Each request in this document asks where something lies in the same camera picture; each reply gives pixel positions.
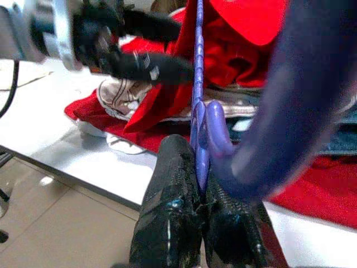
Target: metal robot arm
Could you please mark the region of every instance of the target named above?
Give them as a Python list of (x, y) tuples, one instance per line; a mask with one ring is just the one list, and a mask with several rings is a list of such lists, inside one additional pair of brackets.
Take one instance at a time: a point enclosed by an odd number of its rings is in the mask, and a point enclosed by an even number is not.
[(192, 80), (192, 65), (164, 54), (125, 54), (126, 34), (169, 42), (180, 24), (125, 8), (122, 0), (17, 0), (0, 3), (0, 59), (39, 62), (60, 59), (69, 70), (86, 65), (94, 73), (150, 83)]

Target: red cloth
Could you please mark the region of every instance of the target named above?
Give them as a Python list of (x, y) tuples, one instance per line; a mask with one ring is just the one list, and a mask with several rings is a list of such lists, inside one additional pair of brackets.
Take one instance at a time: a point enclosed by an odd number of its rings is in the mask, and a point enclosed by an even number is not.
[[(204, 1), (205, 84), (226, 86), (235, 81), (245, 87), (262, 86), (286, 4), (287, 0)], [(196, 6), (196, 0), (189, 0), (186, 13), (174, 16), (178, 21), (183, 20), (183, 24), (177, 43), (171, 43), (166, 53), (192, 61)], [(163, 45), (140, 39), (122, 49), (162, 52)], [(153, 87), (126, 125), (125, 132), (149, 129), (181, 112), (187, 107), (191, 92), (191, 84)]]
[(357, 157), (318, 157), (272, 202), (307, 216), (357, 229)]
[[(65, 109), (73, 120), (89, 122), (100, 130), (128, 139), (157, 152), (161, 140), (178, 133), (189, 139), (187, 124), (160, 123), (150, 130), (123, 133), (125, 122), (109, 116), (99, 104), (96, 92)], [(319, 157), (294, 184), (272, 198), (272, 202), (307, 216), (317, 217), (357, 229), (357, 157), (332, 160)]]
[(65, 113), (73, 120), (88, 122), (102, 131), (123, 137), (152, 152), (158, 152), (161, 140), (167, 135), (180, 134), (187, 139), (190, 136), (190, 126), (187, 123), (181, 125), (160, 123), (147, 131), (124, 133), (126, 121), (109, 116), (100, 105), (96, 91), (87, 98), (72, 102), (65, 108)]

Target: tile floor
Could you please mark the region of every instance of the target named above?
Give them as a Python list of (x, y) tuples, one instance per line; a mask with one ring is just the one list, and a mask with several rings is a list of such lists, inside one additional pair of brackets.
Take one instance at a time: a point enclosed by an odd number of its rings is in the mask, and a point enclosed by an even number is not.
[(0, 169), (11, 201), (1, 268), (109, 268), (128, 262), (138, 212), (19, 159)]

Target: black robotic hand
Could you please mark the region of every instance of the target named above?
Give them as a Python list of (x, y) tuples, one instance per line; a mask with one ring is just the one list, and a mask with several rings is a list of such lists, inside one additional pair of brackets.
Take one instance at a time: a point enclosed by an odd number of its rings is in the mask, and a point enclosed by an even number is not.
[(230, 198), (212, 174), (200, 197), (194, 153), (179, 135), (164, 139), (134, 229), (130, 264), (198, 267), (204, 238), (211, 268), (288, 267), (264, 205)]
[(180, 84), (193, 80), (192, 64), (165, 54), (126, 54), (117, 39), (125, 35), (170, 42), (177, 40), (181, 25), (169, 17), (144, 13), (106, 1), (92, 6), (84, 2), (80, 15), (74, 17), (74, 48), (79, 61), (94, 73), (149, 83)]

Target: white table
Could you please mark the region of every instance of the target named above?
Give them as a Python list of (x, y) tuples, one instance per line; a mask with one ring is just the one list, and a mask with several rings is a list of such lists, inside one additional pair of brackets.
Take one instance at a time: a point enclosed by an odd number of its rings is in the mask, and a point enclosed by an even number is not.
[[(139, 208), (155, 167), (155, 155), (114, 151), (104, 138), (81, 133), (64, 114), (69, 103), (88, 96), (105, 77), (90, 75), (87, 70), (69, 73), (54, 61), (45, 62), (45, 67), (55, 72), (20, 87), (8, 113), (0, 119), (0, 146)], [(357, 267), (356, 230), (303, 217), (270, 203), (266, 207), (290, 266)]]

